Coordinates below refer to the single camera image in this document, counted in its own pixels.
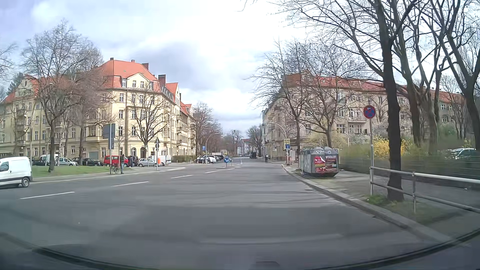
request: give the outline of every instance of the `street lamp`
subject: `street lamp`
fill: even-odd
[[[267,122],[267,124],[276,124],[277,126],[281,127],[282,130],[283,130],[283,133],[285,134],[285,140],[287,139],[287,132],[285,131],[285,128],[283,128],[283,126],[281,126],[280,124],[277,124],[277,123],[275,123],[275,122]],[[285,161],[285,164],[288,165],[288,150],[285,149],[285,152],[287,153],[287,156],[286,156],[286,157],[287,157],[287,160]]]
[[[207,148],[207,143],[208,143],[208,139],[212,136],[212,135],[216,135],[216,134],[220,134],[220,133],[213,133],[213,134],[210,134],[208,137],[207,137],[207,140],[205,141],[205,155],[207,155],[208,153],[208,148]]]

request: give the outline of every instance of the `road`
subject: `road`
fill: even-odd
[[[0,251],[18,249],[28,261],[13,237],[145,268],[312,269],[434,244],[311,190],[279,164],[237,158],[224,166],[0,189]]]

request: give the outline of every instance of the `man standing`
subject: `man standing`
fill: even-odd
[[[120,163],[119,163],[119,165],[120,165],[120,174],[123,174],[123,165],[125,165],[125,154],[122,154],[122,155],[120,156],[120,160],[119,160],[119,161],[120,161]]]

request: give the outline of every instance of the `blue traffic sign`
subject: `blue traffic sign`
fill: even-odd
[[[365,116],[365,118],[372,119],[373,117],[375,117],[375,114],[376,111],[374,106],[367,105],[363,108],[363,116]]]

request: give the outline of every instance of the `car wheel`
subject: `car wheel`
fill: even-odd
[[[24,177],[22,179],[22,187],[28,187],[30,185],[30,179],[28,177]]]

